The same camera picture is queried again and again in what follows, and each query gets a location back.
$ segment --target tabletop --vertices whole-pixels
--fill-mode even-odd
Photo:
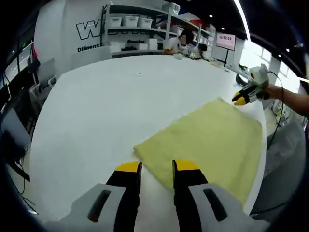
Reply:
[[[106,183],[121,163],[136,161],[133,146],[217,97],[232,103],[236,74],[204,60],[136,56],[93,63],[64,73],[48,96],[31,145],[36,209],[59,220],[74,200]],[[238,107],[261,122],[263,147],[249,214],[261,187],[266,122],[260,101]],[[173,193],[144,167],[135,231],[179,231]]]

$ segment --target white shelving unit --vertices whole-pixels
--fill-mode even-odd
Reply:
[[[197,41],[199,42],[200,36],[204,36],[208,38],[210,35],[201,28],[201,25],[198,27],[188,21],[185,21],[181,19],[178,16],[174,16],[171,13],[149,8],[149,7],[143,7],[143,6],[133,6],[133,5],[121,5],[121,4],[107,4],[103,7],[103,10],[105,11],[104,18],[102,20],[102,28],[104,29],[103,37],[101,38],[103,41],[102,44],[109,44],[109,35],[108,32],[113,31],[148,31],[150,34],[153,32],[153,34],[160,34],[165,35],[165,41],[167,41],[170,36],[177,36],[176,33],[170,31],[170,24],[171,22],[175,22],[176,24],[179,24],[185,28],[189,28],[193,31],[196,31],[198,33]],[[151,17],[153,19],[153,25],[155,25],[157,18],[161,18],[163,20],[167,21],[167,28],[166,29],[157,29],[157,28],[140,28],[140,27],[117,27],[117,28],[110,28],[109,22],[110,21],[110,14],[132,14],[132,15],[144,15]],[[133,50],[133,51],[122,51],[122,52],[116,52],[112,53],[113,57],[121,57],[123,56],[130,56],[130,55],[136,55],[136,54],[162,54],[162,50]]]

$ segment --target ceiling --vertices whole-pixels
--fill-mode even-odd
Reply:
[[[5,66],[5,58],[16,43],[16,33],[21,28],[28,27],[36,19],[38,9],[50,0],[6,1],[7,9],[12,12],[8,20],[7,14],[2,14],[2,30],[6,36],[2,39],[1,68]],[[225,33],[235,34],[246,39],[243,22],[233,0],[168,0],[175,2],[187,11],[213,24],[218,31],[222,27]],[[289,65],[297,75],[305,73],[303,59],[304,48],[294,48],[297,39],[291,23],[302,34],[305,44],[309,44],[309,33],[305,28],[304,18],[306,8],[301,0],[239,0],[244,10],[251,40],[273,53],[281,54],[283,62]]]
[[[303,76],[305,73],[304,50],[303,48],[294,48],[298,42],[291,27],[291,22],[297,27],[302,22],[302,13],[299,11],[302,4],[295,4],[299,0],[289,2],[278,0],[239,1],[248,22],[251,40],[290,66],[298,76]],[[172,0],[172,2],[213,24],[217,31],[221,31],[223,27],[225,33],[235,34],[241,39],[247,38],[242,19],[233,0]],[[303,37],[305,41],[309,42],[307,32]]]

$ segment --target window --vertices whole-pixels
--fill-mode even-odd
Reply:
[[[298,93],[300,81],[296,74],[283,62],[280,64],[278,78],[282,81],[282,85],[285,89],[293,93]],[[276,80],[275,85],[281,87],[279,79]]]
[[[240,64],[253,68],[265,64],[269,68],[271,53],[261,46],[246,40],[241,54]]]

